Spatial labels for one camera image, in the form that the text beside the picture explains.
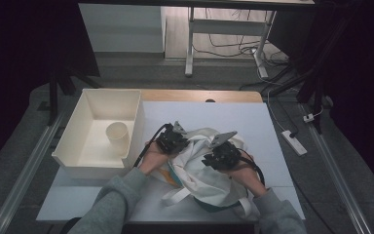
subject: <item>plastic cup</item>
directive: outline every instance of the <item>plastic cup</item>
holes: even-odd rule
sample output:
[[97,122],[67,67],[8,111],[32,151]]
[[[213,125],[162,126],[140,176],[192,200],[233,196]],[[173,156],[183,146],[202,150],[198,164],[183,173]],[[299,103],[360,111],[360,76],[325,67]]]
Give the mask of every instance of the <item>plastic cup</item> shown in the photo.
[[114,122],[105,130],[113,150],[119,155],[127,154],[130,146],[129,130],[123,122]]

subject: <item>electrical cord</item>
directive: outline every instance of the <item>electrical cord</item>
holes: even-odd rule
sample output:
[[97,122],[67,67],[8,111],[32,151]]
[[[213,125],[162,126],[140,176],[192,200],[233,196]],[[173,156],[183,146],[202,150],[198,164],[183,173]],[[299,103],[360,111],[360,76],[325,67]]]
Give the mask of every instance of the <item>electrical cord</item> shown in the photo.
[[241,157],[240,160],[248,163],[249,165],[253,166],[254,170],[257,172],[257,174],[259,175],[259,178],[260,178],[260,182],[263,183],[263,185],[266,185],[265,183],[265,178],[264,178],[264,175],[262,173],[262,170],[259,168],[259,166],[257,166],[257,164],[254,162],[253,158],[247,153],[245,152],[245,150],[243,149],[240,149],[238,148],[240,151],[244,152],[250,159],[246,159],[244,157]]
[[[266,81],[266,80],[263,80],[261,79],[261,76],[259,74],[259,71],[257,70],[257,77],[261,80],[261,82],[256,82],[256,83],[251,83],[251,84],[245,84],[245,85],[242,85],[239,87],[239,91],[241,91],[243,88],[247,88],[247,87],[254,87],[254,86],[259,86],[259,85],[265,85],[266,83],[274,83],[274,84],[278,84],[276,83],[283,75],[285,75],[287,72],[289,72],[291,70],[291,66],[287,66],[286,68],[284,68],[281,72],[279,72],[275,77],[273,77],[271,80],[272,81]],[[266,88],[269,87],[266,86],[261,92],[260,94],[262,94]]]
[[141,153],[139,154],[138,158],[136,159],[136,161],[135,161],[135,163],[133,165],[134,168],[138,167],[139,162],[144,157],[144,155],[147,152],[148,148],[150,148],[151,144],[154,142],[154,140],[156,139],[157,135],[165,127],[168,127],[168,124],[164,124],[157,132],[154,133],[153,137],[150,139],[150,141],[148,141],[148,143],[145,145],[144,149],[141,151]]
[[263,56],[265,57],[264,59],[262,59],[264,62],[266,62],[266,64],[268,64],[269,66],[272,66],[272,67],[276,67],[276,66],[281,66],[281,65],[289,65],[289,62],[288,60],[282,60],[282,59],[272,59],[272,56],[273,55],[277,55],[278,53],[282,53],[282,51],[278,51],[278,52],[275,52],[275,53],[272,53],[269,58],[266,58],[266,55],[263,54]]
[[320,110],[320,112],[319,112],[318,114],[315,114],[314,117],[320,115],[322,112],[323,112],[323,105],[321,106],[321,110]]
[[196,52],[198,52],[198,53],[205,53],[205,54],[210,54],[210,55],[219,56],[219,57],[223,57],[223,58],[231,58],[231,57],[237,57],[237,56],[241,56],[241,55],[250,55],[250,56],[252,56],[253,53],[247,54],[246,51],[251,51],[251,49],[255,48],[255,47],[245,47],[245,48],[242,48],[242,50],[238,54],[234,54],[234,55],[220,55],[220,54],[217,54],[217,53],[214,53],[214,52],[197,50],[196,47],[194,47],[194,44],[192,46],[193,46],[193,49]]
[[[211,11],[206,8],[205,9],[205,12],[206,12],[206,19],[211,19]],[[236,10],[233,14],[233,15],[236,15],[237,13],[239,12],[239,17],[236,18],[239,19],[240,18],[240,13],[242,12],[242,10]],[[250,12],[251,10],[248,11],[248,14],[247,14],[247,20],[249,20],[250,18]],[[241,46],[242,45],[250,45],[250,44],[256,44],[256,43],[259,43],[260,41],[254,41],[254,42],[243,42],[243,39],[244,39],[244,35],[242,36],[242,40],[240,43],[235,43],[235,44],[224,44],[224,45],[216,45],[213,43],[212,39],[211,39],[211,34],[208,34],[208,39],[210,41],[210,44],[213,46],[213,47],[216,47],[216,48],[220,48],[220,47],[232,47],[232,46],[239,46],[239,51],[241,51],[240,54],[236,54],[236,55],[231,55],[231,56],[223,56],[223,55],[219,55],[217,53],[213,53],[213,52],[208,52],[208,51],[198,51],[196,48],[195,51],[199,52],[199,53],[207,53],[207,54],[211,54],[211,55],[215,55],[215,56],[220,56],[220,57],[236,57],[236,56],[240,56],[240,55],[243,55],[243,51],[241,49]]]
[[330,233],[336,234],[335,231],[333,231],[333,229],[330,228],[329,224],[327,224],[327,222],[323,219],[323,217],[320,215],[320,213],[318,212],[318,210],[316,210],[316,208],[312,204],[311,200],[309,200],[308,196],[306,196],[306,194],[303,192],[303,190],[300,187],[299,183],[296,181],[296,179],[294,179],[293,174],[290,171],[289,171],[289,173],[290,173],[291,179],[293,180],[293,183],[296,185],[296,187],[299,190],[299,192],[302,194],[302,196],[305,198],[306,202],[312,208],[312,211],[314,211],[314,213],[318,216],[318,218],[321,220],[321,222],[324,224],[324,226],[326,226],[326,228],[330,231]]
[[[275,119],[276,123],[278,123],[278,125],[280,126],[280,128],[283,131],[286,131],[286,129],[281,125],[281,123],[279,122],[279,120],[276,118],[275,113],[273,112],[272,106],[270,104],[270,91],[271,90],[269,90],[269,92],[267,93],[267,106],[268,106],[268,109],[270,110],[270,113],[272,114],[273,118]],[[284,113],[286,114],[287,118],[290,120],[291,124],[293,125],[293,127],[295,129],[294,132],[291,132],[290,137],[295,137],[299,133],[299,128],[297,128],[296,124],[293,122],[293,120],[291,119],[290,115],[284,109],[283,105],[281,104],[281,102],[279,100],[278,100],[278,103],[280,104],[281,108],[284,110]]]

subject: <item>metal frame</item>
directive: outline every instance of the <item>metal frame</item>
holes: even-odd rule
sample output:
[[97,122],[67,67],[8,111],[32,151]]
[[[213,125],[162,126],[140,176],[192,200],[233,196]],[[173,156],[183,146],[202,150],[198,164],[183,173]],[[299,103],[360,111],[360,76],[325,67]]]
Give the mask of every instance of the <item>metal frame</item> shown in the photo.
[[231,21],[218,19],[194,19],[194,7],[189,11],[188,45],[186,56],[186,77],[193,75],[193,35],[194,33],[225,34],[225,35],[249,35],[260,36],[260,45],[253,52],[257,69],[262,79],[268,78],[266,68],[261,58],[267,36],[272,26],[276,12],[271,12],[266,22]]
[[[308,112],[305,111],[302,104],[299,104],[299,108],[306,115]],[[357,233],[360,234],[371,234],[372,231],[369,224],[357,203],[357,200],[352,193],[349,185],[346,183],[344,176],[342,175],[336,161],[333,158],[332,152],[327,146],[326,140],[323,135],[320,135],[313,124],[309,124],[309,131],[311,132],[312,138],[318,147],[318,151],[326,166],[330,177],[335,184],[336,190],[341,197],[342,202],[346,205],[349,216],[351,217],[352,224],[354,225]]]

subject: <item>person's arm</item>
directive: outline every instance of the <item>person's arm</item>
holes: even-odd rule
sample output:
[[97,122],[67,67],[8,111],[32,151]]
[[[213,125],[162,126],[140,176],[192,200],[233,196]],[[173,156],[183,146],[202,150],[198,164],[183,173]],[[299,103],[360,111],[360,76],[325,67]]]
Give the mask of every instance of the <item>person's arm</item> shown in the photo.
[[273,189],[266,189],[260,182],[257,172],[250,167],[224,171],[235,181],[244,185],[253,195],[253,202],[260,212],[259,224],[263,234],[306,233],[305,225],[289,201],[281,201]]
[[68,233],[121,233],[141,198],[140,190],[155,169],[168,160],[154,142],[146,152],[139,168],[133,168],[123,178],[112,177],[101,188],[93,207],[72,227]]

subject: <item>metal stand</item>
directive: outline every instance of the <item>metal stand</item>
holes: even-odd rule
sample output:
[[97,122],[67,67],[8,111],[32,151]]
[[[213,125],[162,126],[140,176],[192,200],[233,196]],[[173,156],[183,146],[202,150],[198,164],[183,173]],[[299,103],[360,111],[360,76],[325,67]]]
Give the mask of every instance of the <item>metal stand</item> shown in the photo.
[[194,8],[189,12],[189,33],[186,56],[186,77],[193,75],[193,35],[194,33],[224,34],[224,35],[248,35],[260,36],[260,45],[253,49],[253,56],[257,64],[258,72],[263,78],[268,78],[266,68],[261,58],[263,47],[266,43],[267,36],[272,26],[273,18],[276,12],[271,12],[267,21],[231,21],[218,19],[194,19]]

